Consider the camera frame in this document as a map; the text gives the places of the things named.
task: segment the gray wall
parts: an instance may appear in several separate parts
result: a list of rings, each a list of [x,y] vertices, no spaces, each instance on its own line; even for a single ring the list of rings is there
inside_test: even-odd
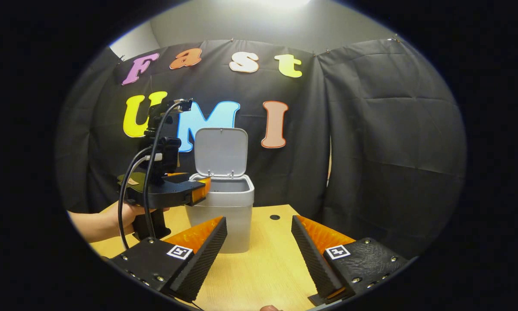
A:
[[[363,14],[333,0],[311,0],[304,6],[280,8],[269,1],[191,0],[150,20],[150,29],[117,41],[117,55],[156,49],[137,37],[153,33],[161,48],[217,39],[261,41],[303,51],[323,53],[343,45],[391,38],[393,32]]]

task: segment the black cable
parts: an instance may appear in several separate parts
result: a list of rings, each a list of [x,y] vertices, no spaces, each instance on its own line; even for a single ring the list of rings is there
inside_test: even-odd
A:
[[[146,177],[144,179],[144,210],[146,211],[146,224],[148,225],[148,231],[152,235],[153,238],[156,238],[155,231],[153,230],[152,225],[152,215],[149,212],[149,203],[148,203],[148,181],[149,176],[151,175],[152,166],[153,166],[153,159],[155,159],[156,150],[157,150],[157,144],[159,142],[159,136],[161,134],[162,125],[165,123],[166,118],[168,117],[168,114],[174,109],[175,107],[180,106],[182,101],[173,104],[168,108],[165,112],[165,114],[161,118],[161,122],[159,123],[159,126],[157,127],[157,130],[155,132],[155,138],[153,140],[153,146],[152,146],[152,153],[150,154],[150,162],[148,165],[148,170],[146,171]]]
[[[205,311],[204,309],[201,309],[198,305],[196,305],[195,302],[192,301],[191,303],[192,303],[192,305],[195,305],[198,309]]]
[[[118,218],[119,218],[119,230],[121,232],[121,239],[124,244],[124,248],[126,250],[128,250],[128,242],[126,242],[126,236],[124,236],[124,227],[122,224],[122,206],[124,203],[124,192],[126,191],[126,184],[128,183],[128,179],[130,178],[130,172],[132,171],[132,167],[140,158],[142,158],[144,153],[148,152],[150,149],[151,149],[151,147],[146,147],[134,156],[134,158],[130,162],[130,165],[128,166],[126,174],[124,175],[124,178],[122,179],[122,183],[121,183],[121,191],[119,192]]]

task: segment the open lid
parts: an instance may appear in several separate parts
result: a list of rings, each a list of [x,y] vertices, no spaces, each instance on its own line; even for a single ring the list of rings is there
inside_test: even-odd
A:
[[[247,167],[247,132],[207,127],[195,134],[195,168],[202,176],[241,176]]]

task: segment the blue letter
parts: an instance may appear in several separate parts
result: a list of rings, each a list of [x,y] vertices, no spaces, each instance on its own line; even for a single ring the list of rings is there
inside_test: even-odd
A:
[[[195,141],[195,133],[204,127],[234,127],[235,112],[239,110],[239,104],[235,101],[219,102],[207,120],[203,116],[196,102],[191,104],[191,110],[182,112],[178,119],[178,138],[182,140],[179,152],[190,152],[194,146],[190,143],[188,132],[191,132]]]

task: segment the trash can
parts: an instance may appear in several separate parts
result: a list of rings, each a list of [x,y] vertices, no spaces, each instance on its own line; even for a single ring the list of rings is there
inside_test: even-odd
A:
[[[222,254],[249,250],[255,187],[245,175],[247,141],[247,132],[240,128],[202,128],[195,134],[197,173],[190,180],[210,176],[211,189],[204,201],[186,205],[186,213],[191,226],[226,217],[228,234],[220,250]]]

